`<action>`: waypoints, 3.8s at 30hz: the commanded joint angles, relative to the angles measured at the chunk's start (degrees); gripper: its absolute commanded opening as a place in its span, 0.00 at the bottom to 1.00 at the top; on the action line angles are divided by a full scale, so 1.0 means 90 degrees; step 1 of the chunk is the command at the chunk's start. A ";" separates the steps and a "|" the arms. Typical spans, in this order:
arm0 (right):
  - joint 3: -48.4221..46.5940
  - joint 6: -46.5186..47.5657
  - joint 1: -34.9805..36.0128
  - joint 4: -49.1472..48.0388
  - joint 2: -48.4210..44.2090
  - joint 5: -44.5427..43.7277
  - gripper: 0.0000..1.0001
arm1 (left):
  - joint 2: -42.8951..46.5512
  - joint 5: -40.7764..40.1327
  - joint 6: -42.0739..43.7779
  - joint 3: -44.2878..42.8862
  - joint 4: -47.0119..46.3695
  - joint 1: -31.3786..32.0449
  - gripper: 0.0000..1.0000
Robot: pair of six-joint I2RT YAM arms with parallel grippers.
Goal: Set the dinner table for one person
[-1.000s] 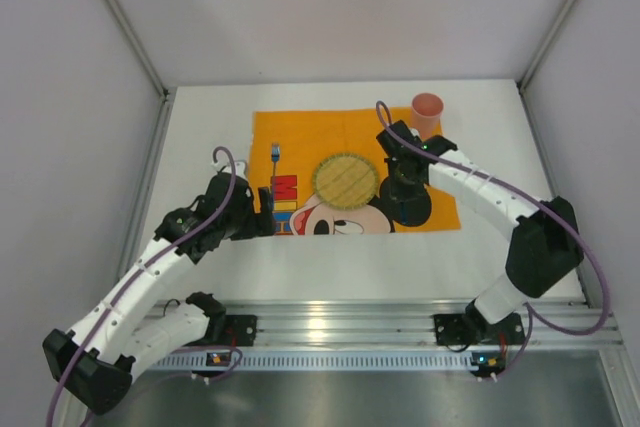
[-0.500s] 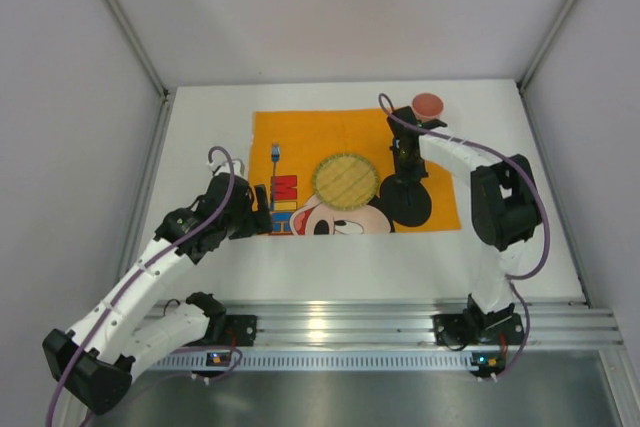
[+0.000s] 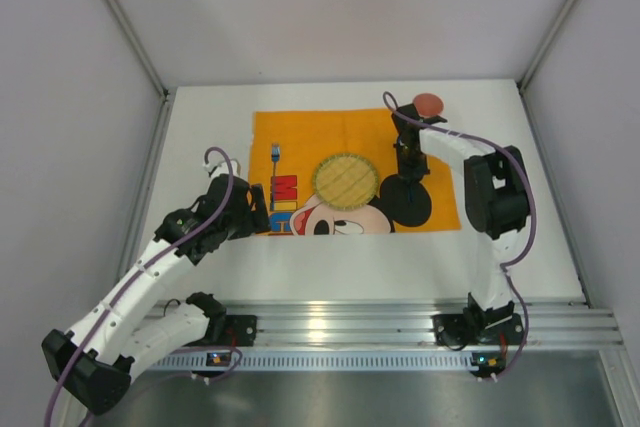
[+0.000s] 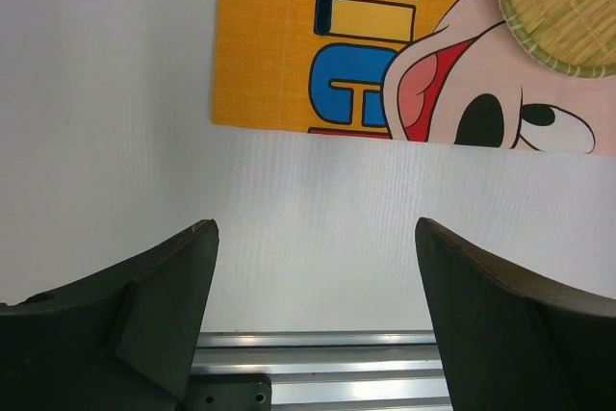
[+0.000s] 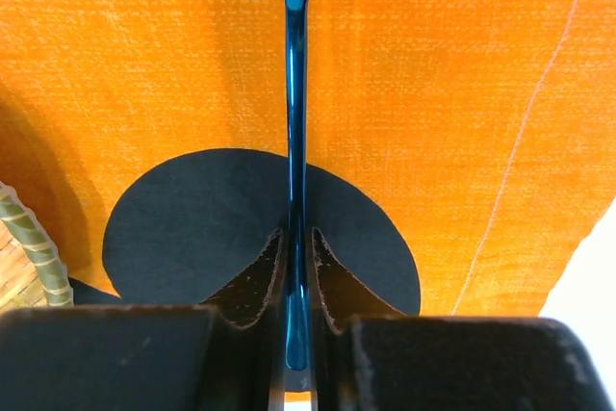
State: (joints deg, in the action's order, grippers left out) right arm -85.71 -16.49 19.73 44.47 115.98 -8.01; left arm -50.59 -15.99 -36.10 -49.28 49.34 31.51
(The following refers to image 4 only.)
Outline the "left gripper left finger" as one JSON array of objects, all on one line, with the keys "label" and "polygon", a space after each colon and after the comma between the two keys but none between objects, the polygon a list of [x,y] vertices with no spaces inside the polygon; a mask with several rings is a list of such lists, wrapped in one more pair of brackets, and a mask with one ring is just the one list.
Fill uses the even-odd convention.
[{"label": "left gripper left finger", "polygon": [[5,410],[182,410],[218,254],[204,219],[1,307]]}]

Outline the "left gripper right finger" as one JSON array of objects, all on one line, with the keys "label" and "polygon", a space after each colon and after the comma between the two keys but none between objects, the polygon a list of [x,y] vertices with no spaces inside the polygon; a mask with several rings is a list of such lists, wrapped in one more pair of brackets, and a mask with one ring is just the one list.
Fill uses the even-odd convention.
[{"label": "left gripper right finger", "polygon": [[455,410],[612,410],[615,301],[420,218],[423,290]]}]

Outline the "orange cartoon mouse placemat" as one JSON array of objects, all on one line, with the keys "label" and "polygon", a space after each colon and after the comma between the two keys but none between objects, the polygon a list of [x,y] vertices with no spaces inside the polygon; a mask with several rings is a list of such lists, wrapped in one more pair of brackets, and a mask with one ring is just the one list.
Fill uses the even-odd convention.
[{"label": "orange cartoon mouse placemat", "polygon": [[611,155],[615,80],[517,43],[497,0],[218,0],[212,120],[256,129]]}]

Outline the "round woven bamboo plate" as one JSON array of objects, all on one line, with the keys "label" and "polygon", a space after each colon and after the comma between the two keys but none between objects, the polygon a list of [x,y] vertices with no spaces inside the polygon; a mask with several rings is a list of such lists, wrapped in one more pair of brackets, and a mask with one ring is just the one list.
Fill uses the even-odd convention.
[{"label": "round woven bamboo plate", "polygon": [[560,74],[615,74],[615,0],[498,0],[516,40]]}]

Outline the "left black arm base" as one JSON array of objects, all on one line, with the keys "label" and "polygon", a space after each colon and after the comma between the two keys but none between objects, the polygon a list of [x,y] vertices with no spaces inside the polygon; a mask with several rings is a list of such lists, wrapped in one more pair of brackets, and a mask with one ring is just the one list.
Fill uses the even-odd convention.
[{"label": "left black arm base", "polygon": [[266,374],[192,375],[184,401],[193,411],[270,411],[272,386]]}]

